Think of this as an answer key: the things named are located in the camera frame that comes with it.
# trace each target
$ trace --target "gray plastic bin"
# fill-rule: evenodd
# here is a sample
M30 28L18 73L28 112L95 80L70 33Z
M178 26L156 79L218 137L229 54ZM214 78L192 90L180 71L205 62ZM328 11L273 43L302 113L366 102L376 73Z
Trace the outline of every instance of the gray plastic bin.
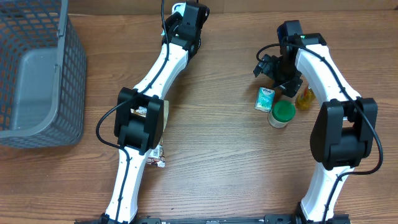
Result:
M67 0L0 0L0 144L76 144L83 135L86 53Z

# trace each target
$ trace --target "wooden table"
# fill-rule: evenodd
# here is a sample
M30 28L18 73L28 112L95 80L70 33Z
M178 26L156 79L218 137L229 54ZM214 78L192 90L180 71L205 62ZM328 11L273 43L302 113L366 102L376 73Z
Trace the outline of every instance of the wooden table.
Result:
M379 105L377 131L384 165L349 177L336 205L358 223L398 222L398 12L212 14L202 47L172 85L164 133L166 168L147 166L140 216L253 217L290 213L305 195L315 161L309 148L318 105L298 112L285 129L254 110L256 52L277 42L276 28L300 19L321 33L351 86ZM110 201L118 152L95 136L99 118L132 88L160 52L160 16L73 17L88 54L85 134L72 147L0 150L0 223L72 223L98 218ZM277 54L272 49L269 54ZM102 127L113 136L114 116ZM358 170L373 168L377 148Z

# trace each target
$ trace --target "teal box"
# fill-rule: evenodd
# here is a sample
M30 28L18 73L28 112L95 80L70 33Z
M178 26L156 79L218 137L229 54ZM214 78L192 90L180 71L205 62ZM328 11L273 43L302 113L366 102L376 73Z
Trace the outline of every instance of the teal box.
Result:
M259 94L257 95L256 105L254 109L264 112L270 112L272 109L272 102L274 101L275 91L264 87L260 87Z

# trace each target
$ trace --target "wire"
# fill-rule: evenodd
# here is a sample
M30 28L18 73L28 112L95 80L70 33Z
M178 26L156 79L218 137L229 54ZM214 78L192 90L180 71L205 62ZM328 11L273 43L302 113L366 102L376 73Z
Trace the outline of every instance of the wire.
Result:
M122 182L122 186L120 189L120 194L119 194L119 198L118 198L118 209L116 210L116 218L115 221L116 223L118 223L118 218L119 218L119 212L120 212L120 206L121 206L121 200L123 199L123 189L124 189L124 185L126 184L126 179L127 179L127 175L129 172L129 166L130 166L130 160L132 158L130 158L129 153L127 152L127 150L124 149L123 146L118 146L116 144L110 143L106 140L104 140L101 135L100 135L100 127L103 123L103 121L114 111L116 111L119 107L125 105L126 103L130 103L132 101L134 101L139 95L144 94L146 91L148 91L150 88L152 88L152 85L154 84L154 82L156 81L156 79L159 77L159 75L162 73L164 67L166 66L167 61L169 61L169 53L170 53L170 46L169 46L169 38L167 36L166 33L166 22L164 19L164 0L162 0L162 9L161 9L161 16L162 16L162 24L163 24L163 28L164 28L164 32L165 32L165 39L166 39L166 49L167 49L167 53L166 53L166 57L164 58L164 62L161 66L161 68L159 69L159 71L157 72L157 74L155 75L155 77L152 79L152 81L150 81L150 83L138 94L136 94L135 96L133 96L130 100L126 100L118 105L116 105L114 108L110 109L107 113L104 114L104 116L98 121L98 124L96 126L95 129L95 134L97 136L97 138L99 139L99 141L101 141L102 143L104 143L107 146L111 146L114 147L116 149L122 150L122 152L124 152L126 154L126 160L127 160L127 165L126 165L126 172L124 173L124 178L123 178L123 182Z
M281 45L280 45L280 44L270 44L270 45L267 45L267 46L263 47L262 49L260 49L260 51L258 51L258 53L257 53L257 55L256 55L257 60L258 60L259 62L265 62L265 61L263 61L263 60L261 60L261 59L259 58L259 54L260 54L262 51L264 51L265 49L268 49L268 48L270 48L270 47L276 47L276 46L281 46ZM324 57L322 57L321 55L317 54L316 52L314 52L314 51L312 51L312 50L310 50L310 49L307 49L306 47L303 47L303 46L299 46L299 45L295 45L295 44L287 44L287 43L284 43L284 40L283 40L283 39L282 39L282 46L296 47L296 48L298 48L298 49L303 49L303 50L305 50L306 52L308 52L308 53L310 53L310 54L316 56L316 57L319 58L323 63L325 63L325 65L329 68L331 74L332 74L333 77L335 78L335 80L336 80L336 82L337 82L337 85L340 87L341 92L342 92L342 93L344 94L344 96L354 105L356 111L359 113L359 115L361 115L362 119L365 121L366 125L368 126L368 128L369 128L370 131L372 132L372 135L373 135L373 137L374 137L374 140L375 140L375 142L376 142L376 144L377 144L377 148L378 148L378 150L379 150L379 161L378 161L376 167L373 168L372 170L369 170L369 171L361 171L361 172L355 172L355 171L352 171L352 172L345 172L345 173L340 174L340 175L337 177L337 179L336 179L335 183L333 184L333 187L332 187L332 189L331 189L331 191L330 191L328 200L327 200L327 202L326 202L325 211L323 212L323 217L322 217L322 222L321 222L321 223L322 223L322 224L325 224L325 223L326 223L326 215L327 215L327 212L328 212L328 210L329 210L330 202L331 202L331 199L333 198L333 194L334 194L335 191L336 191L338 182L341 181L341 179L342 179L344 176L347 176L347 175L369 175L369 174L373 174L373 173L375 173L376 171L378 171L378 170L380 169L382 163L383 163L383 149L382 149L381 141L380 141L380 139L379 139L379 136L377 135L376 130L372 127L372 124L369 122L368 118L367 118L366 115L363 113L362 109L361 109L361 108L358 106L358 104L349 96L349 94L347 93L345 87L343 86L343 84L341 84L341 82L340 82L340 80L339 80L339 78L338 78L338 76L337 76L335 70L334 70L333 67L330 65L330 63L329 63Z

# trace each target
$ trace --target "green lid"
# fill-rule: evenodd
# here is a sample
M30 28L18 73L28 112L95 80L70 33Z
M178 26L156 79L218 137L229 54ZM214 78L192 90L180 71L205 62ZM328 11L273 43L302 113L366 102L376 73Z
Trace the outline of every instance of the green lid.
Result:
M296 109L294 108L294 105L289 101L278 101L272 108L272 115L275 120L279 122L289 122L294 118L295 114Z

